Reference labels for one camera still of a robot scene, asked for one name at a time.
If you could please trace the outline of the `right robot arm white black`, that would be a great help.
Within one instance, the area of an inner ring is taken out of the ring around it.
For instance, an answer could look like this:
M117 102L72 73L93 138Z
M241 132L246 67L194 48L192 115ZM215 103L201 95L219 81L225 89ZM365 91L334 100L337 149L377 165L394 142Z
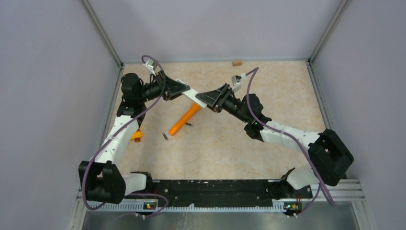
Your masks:
M213 112L225 110L244 122L250 138L280 144L305 155L307 166L289 170L282 177L281 192L286 197L294 197L301 188L319 182L336 186L354 162L335 131L310 132L278 123L262 113L263 105L254 93L238 99L229 84L224 84L216 90L197 93L196 98Z

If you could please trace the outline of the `small white remote control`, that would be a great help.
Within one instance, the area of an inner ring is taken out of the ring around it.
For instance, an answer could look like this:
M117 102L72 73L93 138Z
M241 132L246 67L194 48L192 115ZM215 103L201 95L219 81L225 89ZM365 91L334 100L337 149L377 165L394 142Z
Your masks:
M189 89L184 91L182 94L187 98L191 99L195 104L199 105L201 108L205 108L207 106L206 103L204 103L202 100L196 97L198 92L192 87L189 87Z

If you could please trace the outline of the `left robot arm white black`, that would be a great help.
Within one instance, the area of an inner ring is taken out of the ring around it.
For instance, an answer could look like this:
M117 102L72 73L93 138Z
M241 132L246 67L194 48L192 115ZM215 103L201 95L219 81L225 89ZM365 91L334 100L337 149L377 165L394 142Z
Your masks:
M78 167L82 199L102 204L119 204L125 196L136 192L142 198L153 194L154 186L146 172L122 175L118 169L125 149L133 134L139 129L146 113L160 99L170 101L190 90L190 86L168 77L164 71L151 74L151 81L144 83L135 73L121 78L121 102L113 127L100 149L89 161L82 161Z

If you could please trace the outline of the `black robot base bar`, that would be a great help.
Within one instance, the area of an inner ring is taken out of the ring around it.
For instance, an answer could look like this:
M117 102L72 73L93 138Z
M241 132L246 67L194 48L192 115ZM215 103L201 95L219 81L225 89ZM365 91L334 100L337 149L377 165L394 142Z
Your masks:
M293 189L279 180L153 180L146 189L126 195L127 199L153 194L168 207L271 207L276 201L311 199L310 186Z

